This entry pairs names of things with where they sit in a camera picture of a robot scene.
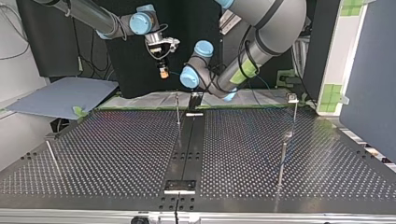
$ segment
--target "orange object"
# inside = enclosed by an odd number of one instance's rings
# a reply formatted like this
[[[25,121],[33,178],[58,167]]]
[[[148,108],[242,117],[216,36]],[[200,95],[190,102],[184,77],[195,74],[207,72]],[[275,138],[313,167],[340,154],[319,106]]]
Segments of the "orange object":
[[[169,78],[169,73],[168,73],[167,71],[161,72],[161,78],[162,78],[162,79]]]

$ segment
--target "metal rod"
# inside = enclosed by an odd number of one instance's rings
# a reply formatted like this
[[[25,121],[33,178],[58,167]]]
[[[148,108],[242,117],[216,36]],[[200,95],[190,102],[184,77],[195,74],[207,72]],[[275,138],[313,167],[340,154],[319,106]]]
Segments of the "metal rod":
[[[39,4],[47,4],[51,0],[35,0]],[[70,16],[84,22],[102,34],[110,34],[115,30],[115,22],[111,14],[99,7],[91,0],[70,0]],[[65,1],[59,1],[54,5],[64,13],[68,13],[68,6]]]
[[[177,112],[177,125],[180,126],[180,113],[178,109],[178,93],[176,92],[176,112]]]
[[[285,159],[286,159],[286,149],[288,147],[288,142],[287,140],[285,140],[285,142],[283,142],[283,146],[282,146],[282,156],[280,159],[280,170],[279,170],[279,179],[277,181],[277,184],[279,186],[282,186],[282,178],[283,178],[283,169],[285,167]]]
[[[296,106],[294,107],[294,116],[293,116],[293,122],[296,122],[297,118],[297,108],[298,108],[298,103],[296,103]]]
[[[53,153],[52,146],[50,145],[50,141],[46,141],[46,144],[47,144],[47,147],[49,148],[49,153],[53,159],[53,162],[55,163],[58,174],[59,174],[59,176],[62,176],[61,169],[59,168],[59,165],[58,165],[58,160],[56,159],[55,154]]]

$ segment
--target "gray panel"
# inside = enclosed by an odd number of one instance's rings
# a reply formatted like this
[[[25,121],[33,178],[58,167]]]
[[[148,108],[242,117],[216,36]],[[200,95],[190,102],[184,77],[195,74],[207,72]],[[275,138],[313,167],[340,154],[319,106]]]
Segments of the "gray panel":
[[[21,98],[7,110],[62,119],[79,119],[73,109],[90,112],[118,87],[117,82],[65,77]]]
[[[396,1],[368,6],[341,122],[396,162]]]

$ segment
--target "perforated metal table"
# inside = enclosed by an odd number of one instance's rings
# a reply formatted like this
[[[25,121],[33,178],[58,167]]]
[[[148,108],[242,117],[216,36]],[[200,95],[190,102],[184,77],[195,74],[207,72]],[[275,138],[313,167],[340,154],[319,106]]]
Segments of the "perforated metal table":
[[[299,108],[294,125],[292,115],[206,110],[179,128],[175,111],[97,111],[2,171],[0,207],[396,215],[396,174],[311,109]],[[195,180],[195,194],[165,195],[167,180]]]

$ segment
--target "black background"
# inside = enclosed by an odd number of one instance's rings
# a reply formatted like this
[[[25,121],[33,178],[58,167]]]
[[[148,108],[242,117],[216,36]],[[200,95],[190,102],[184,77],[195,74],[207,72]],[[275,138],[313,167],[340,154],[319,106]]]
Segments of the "black background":
[[[177,38],[180,45],[171,54],[169,68],[180,73],[190,58],[197,41],[205,39],[215,47],[212,64],[220,63],[219,17],[220,6],[213,0],[97,0],[98,5],[117,15],[135,12],[137,7],[152,4],[160,23],[168,23],[165,36]],[[163,80],[156,62],[147,53],[143,36],[129,36],[128,41],[114,39],[106,42],[122,95],[133,98],[153,91],[184,90],[177,75]]]

